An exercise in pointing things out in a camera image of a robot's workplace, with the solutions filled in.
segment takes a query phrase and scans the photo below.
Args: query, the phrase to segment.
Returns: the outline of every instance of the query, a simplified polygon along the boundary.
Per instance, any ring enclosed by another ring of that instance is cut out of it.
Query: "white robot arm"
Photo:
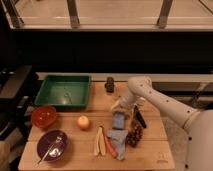
[[[195,109],[154,90],[149,77],[131,77],[118,104],[129,108],[138,97],[147,99],[188,133],[186,171],[213,171],[213,110]]]

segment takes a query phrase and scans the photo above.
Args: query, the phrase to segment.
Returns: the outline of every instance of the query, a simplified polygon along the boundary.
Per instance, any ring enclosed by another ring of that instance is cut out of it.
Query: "gray cloth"
[[[112,143],[118,153],[118,160],[124,159],[125,141],[127,134],[127,130],[109,130],[107,132],[107,136],[112,140]]]

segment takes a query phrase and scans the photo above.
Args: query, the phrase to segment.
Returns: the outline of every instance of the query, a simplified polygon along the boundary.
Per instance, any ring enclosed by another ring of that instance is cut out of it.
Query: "small toy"
[[[106,92],[108,93],[114,92],[114,79],[112,77],[107,77],[105,88],[106,88]]]

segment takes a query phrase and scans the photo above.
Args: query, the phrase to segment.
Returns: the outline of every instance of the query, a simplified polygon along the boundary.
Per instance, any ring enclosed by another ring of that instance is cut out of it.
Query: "red bowl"
[[[41,106],[36,108],[31,115],[31,122],[38,128],[47,128],[57,118],[57,111],[53,106]]]

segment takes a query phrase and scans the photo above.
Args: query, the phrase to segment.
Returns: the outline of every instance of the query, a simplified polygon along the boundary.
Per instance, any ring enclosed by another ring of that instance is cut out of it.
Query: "apple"
[[[90,120],[87,116],[80,116],[77,120],[77,125],[81,130],[86,130],[90,126]]]

